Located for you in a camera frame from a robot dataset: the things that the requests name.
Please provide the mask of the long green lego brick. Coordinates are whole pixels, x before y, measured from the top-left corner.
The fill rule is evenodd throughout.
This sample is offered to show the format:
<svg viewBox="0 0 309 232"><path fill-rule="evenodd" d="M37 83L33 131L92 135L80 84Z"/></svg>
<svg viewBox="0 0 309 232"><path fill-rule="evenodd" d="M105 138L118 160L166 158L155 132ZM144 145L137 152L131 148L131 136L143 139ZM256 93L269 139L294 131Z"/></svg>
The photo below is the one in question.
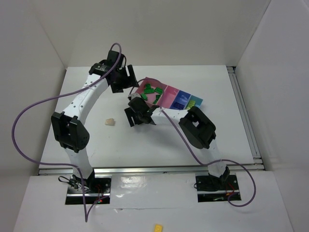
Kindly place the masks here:
<svg viewBox="0 0 309 232"><path fill-rule="evenodd" d="M143 91L144 94L153 94L155 90L153 88L147 88Z"/></svg>

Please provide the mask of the pink and blue sorting tray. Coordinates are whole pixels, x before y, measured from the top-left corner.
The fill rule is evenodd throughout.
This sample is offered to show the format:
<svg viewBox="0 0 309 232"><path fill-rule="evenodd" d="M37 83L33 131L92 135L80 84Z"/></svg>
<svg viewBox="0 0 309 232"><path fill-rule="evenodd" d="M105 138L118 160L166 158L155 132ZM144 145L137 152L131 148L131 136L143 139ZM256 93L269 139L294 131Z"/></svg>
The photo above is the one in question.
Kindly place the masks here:
<svg viewBox="0 0 309 232"><path fill-rule="evenodd" d="M161 97L159 100L157 100L156 104L153 104L153 102L156 100L156 95L159 95L159 94L156 92L154 92L153 94L146 94L148 100L146 100L145 102L148 104L148 106L158 105L163 108L179 110L174 107L174 104L178 102L184 105L183 110L185 110L185 109L190 109L187 107L190 101L195 101L196 102L195 106L198 108L203 103L202 98L199 98L193 94L190 94L178 88L163 84L156 79L148 78L148 77L141 79L139 81L139 87L136 90L131 91L130 95L137 94L138 97L141 97L140 95L144 94L143 91L146 89L145 88L146 84L150 84L151 88L153 88L154 90L156 87L161 88L163 90L163 93L160 94Z"/></svg>

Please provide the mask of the dark blue lego brick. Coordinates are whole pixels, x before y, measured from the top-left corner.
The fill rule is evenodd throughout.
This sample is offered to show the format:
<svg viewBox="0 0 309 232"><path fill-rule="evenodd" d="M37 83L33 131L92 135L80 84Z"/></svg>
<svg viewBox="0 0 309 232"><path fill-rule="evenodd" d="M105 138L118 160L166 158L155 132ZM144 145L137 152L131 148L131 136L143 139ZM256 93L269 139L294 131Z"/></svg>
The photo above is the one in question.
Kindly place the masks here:
<svg viewBox="0 0 309 232"><path fill-rule="evenodd" d="M182 104L176 102L176 103L174 104L174 107L177 108L177 109L182 110L182 109L184 108L184 105L182 105Z"/></svg>

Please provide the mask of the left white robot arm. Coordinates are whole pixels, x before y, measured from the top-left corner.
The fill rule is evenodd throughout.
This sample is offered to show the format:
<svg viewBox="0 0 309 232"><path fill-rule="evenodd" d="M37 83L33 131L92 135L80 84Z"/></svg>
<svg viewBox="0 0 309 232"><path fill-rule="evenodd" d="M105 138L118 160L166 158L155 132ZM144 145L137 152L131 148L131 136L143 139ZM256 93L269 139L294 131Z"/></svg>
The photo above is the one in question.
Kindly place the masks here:
<svg viewBox="0 0 309 232"><path fill-rule="evenodd" d="M64 148L71 164L78 167L73 171L76 182L90 189L94 189L98 183L86 151L90 134L84 126L96 101L109 87L113 93L120 93L137 86L133 67L126 65L125 55L110 50L106 59L90 68L83 91L61 113L52 114L55 140Z"/></svg>

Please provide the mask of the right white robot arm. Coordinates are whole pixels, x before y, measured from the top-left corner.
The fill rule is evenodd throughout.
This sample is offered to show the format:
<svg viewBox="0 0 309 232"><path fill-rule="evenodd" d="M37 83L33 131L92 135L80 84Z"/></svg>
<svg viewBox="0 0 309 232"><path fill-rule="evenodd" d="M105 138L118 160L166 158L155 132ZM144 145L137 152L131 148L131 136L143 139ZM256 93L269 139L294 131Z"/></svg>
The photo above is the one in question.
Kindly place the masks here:
<svg viewBox="0 0 309 232"><path fill-rule="evenodd" d="M230 170L221 160L221 153L216 142L216 126L198 108L175 110L149 106L141 97L129 98L129 107L125 109L130 126L151 124L171 125L184 139L186 145L198 149L208 159L210 183L215 187L224 186Z"/></svg>

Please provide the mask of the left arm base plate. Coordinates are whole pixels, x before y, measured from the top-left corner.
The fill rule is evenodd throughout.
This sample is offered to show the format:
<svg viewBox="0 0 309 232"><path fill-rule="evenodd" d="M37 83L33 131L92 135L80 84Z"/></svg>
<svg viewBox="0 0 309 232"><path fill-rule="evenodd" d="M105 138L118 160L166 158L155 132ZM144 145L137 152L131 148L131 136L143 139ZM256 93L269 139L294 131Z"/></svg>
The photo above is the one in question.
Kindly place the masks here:
<svg viewBox="0 0 309 232"><path fill-rule="evenodd" d="M69 178L60 176L58 180L68 184L65 205L82 205L82 185L74 180L72 176ZM110 204L111 181L111 176L103 176L96 178L94 186L85 187L85 203L93 204L99 200L97 204Z"/></svg>

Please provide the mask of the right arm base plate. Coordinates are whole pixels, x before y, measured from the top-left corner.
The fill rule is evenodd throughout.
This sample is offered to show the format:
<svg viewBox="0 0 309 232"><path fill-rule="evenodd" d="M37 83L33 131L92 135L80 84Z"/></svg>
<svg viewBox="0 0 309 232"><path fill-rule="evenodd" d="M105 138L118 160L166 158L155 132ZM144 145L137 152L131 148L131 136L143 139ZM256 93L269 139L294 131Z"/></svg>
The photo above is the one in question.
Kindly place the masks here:
<svg viewBox="0 0 309 232"><path fill-rule="evenodd" d="M197 201L203 202L224 202L240 201L241 195L238 185L238 179L235 174L228 177L223 185L212 183L209 175L197 175L194 188L197 190Z"/></svg>

